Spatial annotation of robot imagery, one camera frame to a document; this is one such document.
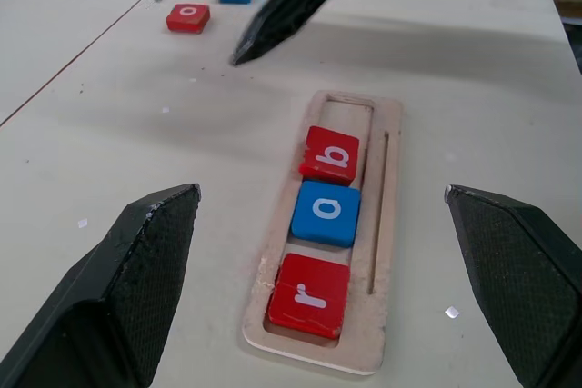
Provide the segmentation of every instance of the wooden tray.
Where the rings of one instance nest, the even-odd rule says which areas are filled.
[[[372,374],[384,357],[388,284],[396,216],[396,177],[402,105],[393,100],[318,92],[306,111],[289,174],[268,226],[265,247],[243,321],[246,340],[262,350],[355,374]],[[303,177],[309,126],[319,125],[360,140],[356,180],[362,200],[350,249],[296,239],[289,232]],[[269,322],[266,309],[287,253],[350,265],[342,333],[328,340]]]

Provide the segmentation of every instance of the red line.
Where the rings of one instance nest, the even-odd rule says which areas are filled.
[[[24,109],[25,106],[27,106],[28,104],[30,104],[30,102],[32,102],[32,100],[37,97],[41,91],[43,91],[45,88],[48,87],[48,85],[53,82],[61,73],[64,72],[64,70],[66,70],[74,61],[76,61],[82,54],[84,54],[89,47],[91,47],[92,45],[94,45],[97,40],[99,38],[101,38],[103,35],[105,35],[113,26],[117,25],[117,23],[119,23],[119,21],[124,18],[127,14],[129,14],[129,12],[134,9],[142,0],[137,0],[137,2],[135,2],[133,5],[131,5],[131,7],[125,11],[123,14],[121,14],[111,25],[109,25],[105,31],[103,31],[101,34],[99,34],[97,36],[97,38],[95,40],[93,40],[91,43],[89,43],[87,45],[87,47],[85,47],[81,52],[79,52],[77,55],[75,55],[75,57],[73,59],[71,59],[68,63],[65,64],[65,66],[63,68],[61,68],[58,72],[56,72],[56,74],[51,77],[46,84],[44,84],[43,86],[41,86],[38,90],[36,90],[36,92],[31,95],[30,97],[28,97],[26,99],[26,101],[21,104],[20,106],[18,106],[9,116],[7,116],[7,118],[0,123],[0,129],[2,129],[5,124],[7,124],[15,115],[17,115],[20,111],[22,111],[22,109]]]

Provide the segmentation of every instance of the white letter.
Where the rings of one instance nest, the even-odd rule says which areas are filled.
[[[322,211],[321,209],[319,209],[319,206],[321,206],[322,204],[331,204],[334,207],[334,211],[332,211],[331,213],[326,213],[325,211]],[[333,220],[334,218],[339,217],[341,212],[342,207],[340,206],[337,200],[317,199],[313,203],[313,214],[325,220]]]
[[[332,158],[331,154],[341,154],[342,159],[335,159]],[[335,147],[334,145],[330,145],[325,151],[325,156],[321,156],[320,154],[316,156],[316,161],[320,163],[326,163],[331,165],[337,165],[338,167],[347,168],[347,161],[349,160],[349,154],[342,149],[341,147]]]

